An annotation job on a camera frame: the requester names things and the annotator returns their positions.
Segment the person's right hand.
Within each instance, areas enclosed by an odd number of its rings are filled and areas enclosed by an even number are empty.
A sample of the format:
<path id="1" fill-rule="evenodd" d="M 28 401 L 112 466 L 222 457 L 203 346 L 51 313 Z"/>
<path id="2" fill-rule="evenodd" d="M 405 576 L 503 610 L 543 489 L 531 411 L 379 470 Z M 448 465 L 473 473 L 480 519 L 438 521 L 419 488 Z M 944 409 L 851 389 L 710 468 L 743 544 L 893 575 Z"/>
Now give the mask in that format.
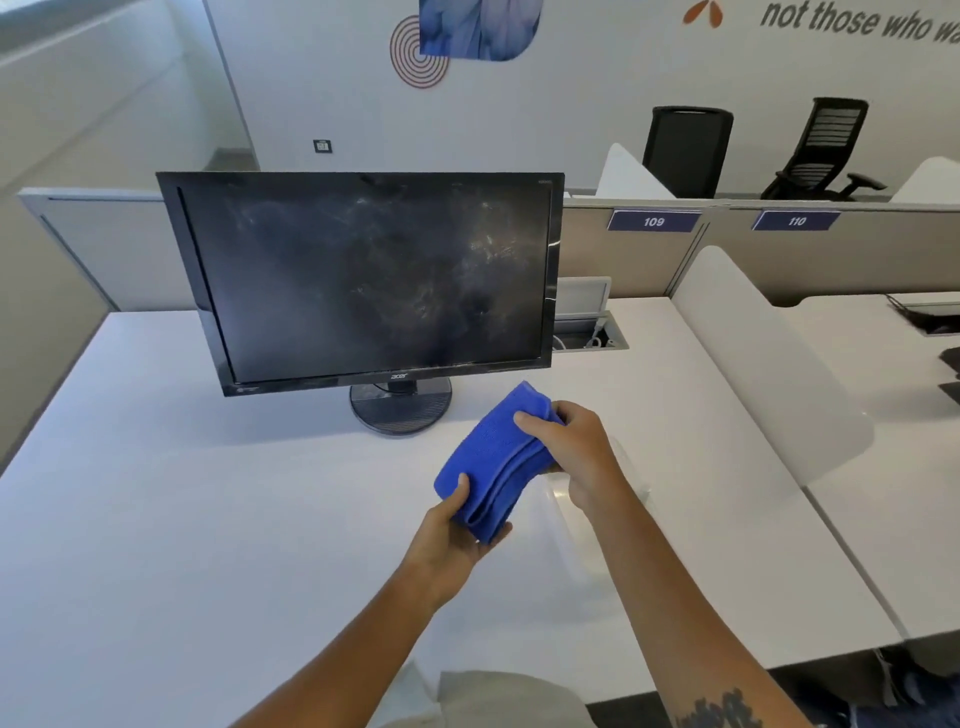
<path id="1" fill-rule="evenodd" d="M 574 504 L 597 529 L 642 522 L 642 503 L 618 464 L 599 416 L 566 400 L 555 402 L 553 411 L 562 419 L 562 444 L 553 461 L 570 476 Z"/>

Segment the person's left hand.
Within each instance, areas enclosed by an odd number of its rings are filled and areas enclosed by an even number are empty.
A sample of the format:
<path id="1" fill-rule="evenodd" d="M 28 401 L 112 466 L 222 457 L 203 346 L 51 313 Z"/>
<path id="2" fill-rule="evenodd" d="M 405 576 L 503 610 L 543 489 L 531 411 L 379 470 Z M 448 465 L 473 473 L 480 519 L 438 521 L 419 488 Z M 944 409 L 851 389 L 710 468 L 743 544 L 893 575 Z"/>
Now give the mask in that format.
<path id="1" fill-rule="evenodd" d="M 430 615 L 449 603 L 467 583 L 474 567 L 512 533 L 506 522 L 486 543 L 454 518 L 448 519 L 448 498 L 424 516 L 397 570 L 401 583 Z"/>

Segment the blue microfiber cloth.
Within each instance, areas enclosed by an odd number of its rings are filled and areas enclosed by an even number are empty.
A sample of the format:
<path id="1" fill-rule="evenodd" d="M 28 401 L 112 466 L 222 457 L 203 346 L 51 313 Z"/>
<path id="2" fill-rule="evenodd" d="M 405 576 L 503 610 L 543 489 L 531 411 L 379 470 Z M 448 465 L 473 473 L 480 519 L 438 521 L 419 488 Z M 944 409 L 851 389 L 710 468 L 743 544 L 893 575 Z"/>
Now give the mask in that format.
<path id="1" fill-rule="evenodd" d="M 522 381 L 478 421 L 434 481 L 437 496 L 445 500 L 456 490 L 459 478 L 468 477 L 468 496 L 453 519 L 484 545 L 498 537 L 525 487 L 554 461 L 539 439 L 517 427 L 514 416 L 519 411 L 560 426 L 564 423 L 551 399 Z"/>

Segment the person's left forearm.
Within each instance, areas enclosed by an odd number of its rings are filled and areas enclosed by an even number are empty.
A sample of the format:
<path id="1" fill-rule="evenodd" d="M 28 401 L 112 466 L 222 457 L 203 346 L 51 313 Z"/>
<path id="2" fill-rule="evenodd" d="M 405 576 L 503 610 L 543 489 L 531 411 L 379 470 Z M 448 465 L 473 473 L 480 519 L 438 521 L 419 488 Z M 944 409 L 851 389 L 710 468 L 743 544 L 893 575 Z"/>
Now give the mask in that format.
<path id="1" fill-rule="evenodd" d="M 365 728 L 459 589 L 437 569 L 402 564 L 327 647 L 229 728 Z"/>

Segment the person's right forearm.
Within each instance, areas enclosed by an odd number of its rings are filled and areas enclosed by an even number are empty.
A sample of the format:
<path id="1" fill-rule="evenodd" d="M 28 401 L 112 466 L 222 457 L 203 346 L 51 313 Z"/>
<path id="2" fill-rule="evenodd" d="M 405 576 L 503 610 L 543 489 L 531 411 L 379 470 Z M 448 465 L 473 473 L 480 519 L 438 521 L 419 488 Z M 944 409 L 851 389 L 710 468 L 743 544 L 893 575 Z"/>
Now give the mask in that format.
<path id="1" fill-rule="evenodd" d="M 633 489 L 623 480 L 577 487 L 673 728 L 813 728 L 715 611 Z"/>

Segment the clear plastic container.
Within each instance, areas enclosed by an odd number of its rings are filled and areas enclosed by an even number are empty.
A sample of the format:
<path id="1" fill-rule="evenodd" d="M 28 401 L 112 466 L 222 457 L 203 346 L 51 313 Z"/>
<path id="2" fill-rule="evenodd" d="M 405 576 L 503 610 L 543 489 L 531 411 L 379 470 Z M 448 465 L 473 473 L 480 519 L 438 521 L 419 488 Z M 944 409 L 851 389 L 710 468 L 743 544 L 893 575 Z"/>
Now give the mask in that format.
<path id="1" fill-rule="evenodd" d="M 546 468 L 527 486 L 523 508 L 534 565 L 566 589 L 610 591 L 613 580 L 589 518 L 571 496 L 571 478 Z"/>

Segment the beige shirt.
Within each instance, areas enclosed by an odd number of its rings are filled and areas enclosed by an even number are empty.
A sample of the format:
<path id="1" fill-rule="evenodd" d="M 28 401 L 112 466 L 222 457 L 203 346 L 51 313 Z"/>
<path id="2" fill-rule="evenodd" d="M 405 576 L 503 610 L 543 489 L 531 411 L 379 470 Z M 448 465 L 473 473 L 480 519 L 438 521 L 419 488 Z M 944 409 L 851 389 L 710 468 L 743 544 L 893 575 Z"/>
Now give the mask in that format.
<path id="1" fill-rule="evenodd" d="M 366 728 L 596 728 L 570 689 L 510 672 L 453 671 L 431 685 L 408 661 Z"/>

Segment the black computer monitor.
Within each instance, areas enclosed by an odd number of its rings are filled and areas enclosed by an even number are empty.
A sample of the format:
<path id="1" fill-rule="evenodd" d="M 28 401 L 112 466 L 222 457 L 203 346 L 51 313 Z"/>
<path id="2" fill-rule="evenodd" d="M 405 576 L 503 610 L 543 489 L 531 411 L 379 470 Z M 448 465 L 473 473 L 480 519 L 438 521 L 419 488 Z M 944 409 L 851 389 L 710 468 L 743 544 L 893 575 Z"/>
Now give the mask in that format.
<path id="1" fill-rule="evenodd" d="M 408 435 L 453 378 L 551 366 L 564 173 L 156 179 L 227 398 L 346 387 Z"/>

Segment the blue desk label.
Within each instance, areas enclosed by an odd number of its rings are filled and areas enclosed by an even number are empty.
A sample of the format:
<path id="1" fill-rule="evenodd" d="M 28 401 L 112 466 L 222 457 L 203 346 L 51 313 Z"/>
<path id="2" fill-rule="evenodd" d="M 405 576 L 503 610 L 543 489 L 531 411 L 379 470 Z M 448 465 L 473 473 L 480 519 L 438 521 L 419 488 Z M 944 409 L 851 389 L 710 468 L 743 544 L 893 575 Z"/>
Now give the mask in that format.
<path id="1" fill-rule="evenodd" d="M 831 229 L 841 216 L 839 210 L 763 209 L 750 230 L 757 233 L 822 233 Z"/>
<path id="2" fill-rule="evenodd" d="M 614 233 L 689 234 L 701 215 L 700 209 L 617 208 L 606 229 Z"/>

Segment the large white desk divider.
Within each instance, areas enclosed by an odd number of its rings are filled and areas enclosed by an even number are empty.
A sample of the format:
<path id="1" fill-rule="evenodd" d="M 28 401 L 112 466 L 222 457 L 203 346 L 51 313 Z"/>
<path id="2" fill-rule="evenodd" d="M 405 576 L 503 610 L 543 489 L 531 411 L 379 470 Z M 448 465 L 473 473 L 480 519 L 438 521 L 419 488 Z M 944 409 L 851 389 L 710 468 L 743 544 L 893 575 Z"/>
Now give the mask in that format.
<path id="1" fill-rule="evenodd" d="M 871 418 L 724 249 L 702 248 L 671 301 L 798 486 L 874 444 Z"/>

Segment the black mesh office chair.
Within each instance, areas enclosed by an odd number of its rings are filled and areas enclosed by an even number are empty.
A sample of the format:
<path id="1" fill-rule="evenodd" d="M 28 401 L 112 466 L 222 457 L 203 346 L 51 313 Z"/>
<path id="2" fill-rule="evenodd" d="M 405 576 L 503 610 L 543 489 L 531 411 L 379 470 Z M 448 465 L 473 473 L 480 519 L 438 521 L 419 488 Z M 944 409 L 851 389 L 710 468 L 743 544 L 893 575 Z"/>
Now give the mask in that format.
<path id="1" fill-rule="evenodd" d="M 655 106 L 641 163 L 678 199 L 714 199 L 734 122 L 722 108 Z"/>

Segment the beige partition panel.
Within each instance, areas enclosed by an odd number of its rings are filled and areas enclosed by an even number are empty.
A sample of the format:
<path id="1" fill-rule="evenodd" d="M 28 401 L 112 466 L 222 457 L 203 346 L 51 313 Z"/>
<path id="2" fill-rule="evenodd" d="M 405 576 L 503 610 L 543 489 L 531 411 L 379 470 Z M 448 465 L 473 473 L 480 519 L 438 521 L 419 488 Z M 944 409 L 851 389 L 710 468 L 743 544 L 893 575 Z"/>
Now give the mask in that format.
<path id="1" fill-rule="evenodd" d="M 702 215 L 690 233 L 608 231 L 616 209 Z M 841 216 L 828 231 L 751 231 L 768 209 Z M 780 307 L 818 296 L 960 292 L 960 205 L 570 199 L 564 201 L 558 274 L 611 277 L 614 299 L 670 297 L 708 246 L 722 248 Z"/>

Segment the black slatted office chair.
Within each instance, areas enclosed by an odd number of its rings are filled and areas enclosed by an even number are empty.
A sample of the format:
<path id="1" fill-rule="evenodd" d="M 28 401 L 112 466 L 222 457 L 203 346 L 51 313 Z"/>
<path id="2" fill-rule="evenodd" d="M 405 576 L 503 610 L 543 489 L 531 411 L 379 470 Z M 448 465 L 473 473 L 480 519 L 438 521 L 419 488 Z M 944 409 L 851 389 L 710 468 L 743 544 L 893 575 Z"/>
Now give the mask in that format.
<path id="1" fill-rule="evenodd" d="M 763 190 L 761 200 L 835 201 L 853 199 L 861 188 L 884 191 L 887 185 L 870 176 L 850 172 L 848 183 L 841 190 L 830 185 L 846 168 L 856 147 L 869 112 L 864 100 L 820 97 L 813 107 L 785 167 Z"/>

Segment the grey partition panel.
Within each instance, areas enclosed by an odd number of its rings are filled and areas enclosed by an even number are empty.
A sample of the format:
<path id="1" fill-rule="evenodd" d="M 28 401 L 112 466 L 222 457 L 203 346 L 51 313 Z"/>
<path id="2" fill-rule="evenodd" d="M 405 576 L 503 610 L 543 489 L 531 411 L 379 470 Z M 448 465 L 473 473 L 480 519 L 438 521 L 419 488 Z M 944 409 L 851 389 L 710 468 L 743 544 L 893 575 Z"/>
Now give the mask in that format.
<path id="1" fill-rule="evenodd" d="M 196 310 L 159 191 L 26 187 L 17 196 L 110 311 Z"/>

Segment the dark blue trouser leg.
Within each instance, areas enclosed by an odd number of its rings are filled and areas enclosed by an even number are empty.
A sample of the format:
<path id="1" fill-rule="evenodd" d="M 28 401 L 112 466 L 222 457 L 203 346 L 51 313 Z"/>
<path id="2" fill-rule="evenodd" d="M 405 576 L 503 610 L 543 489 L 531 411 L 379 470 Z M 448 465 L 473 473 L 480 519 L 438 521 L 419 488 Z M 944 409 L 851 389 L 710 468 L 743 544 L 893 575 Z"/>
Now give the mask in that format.
<path id="1" fill-rule="evenodd" d="M 793 699 L 814 728 L 960 728 L 960 671 L 934 673 L 904 647 L 873 654 L 882 674 L 878 705 L 859 705 L 817 683 L 799 683 Z"/>

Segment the blue feather wall picture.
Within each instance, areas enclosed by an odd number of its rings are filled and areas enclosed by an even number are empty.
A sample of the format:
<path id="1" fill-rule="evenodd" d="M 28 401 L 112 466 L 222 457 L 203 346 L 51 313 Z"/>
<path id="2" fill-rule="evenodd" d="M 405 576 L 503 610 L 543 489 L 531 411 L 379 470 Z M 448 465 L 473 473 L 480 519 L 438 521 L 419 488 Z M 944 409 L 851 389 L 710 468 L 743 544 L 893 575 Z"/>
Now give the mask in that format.
<path id="1" fill-rule="evenodd" d="M 430 57 L 502 63 L 539 30 L 545 0 L 418 0 L 419 49 Z"/>

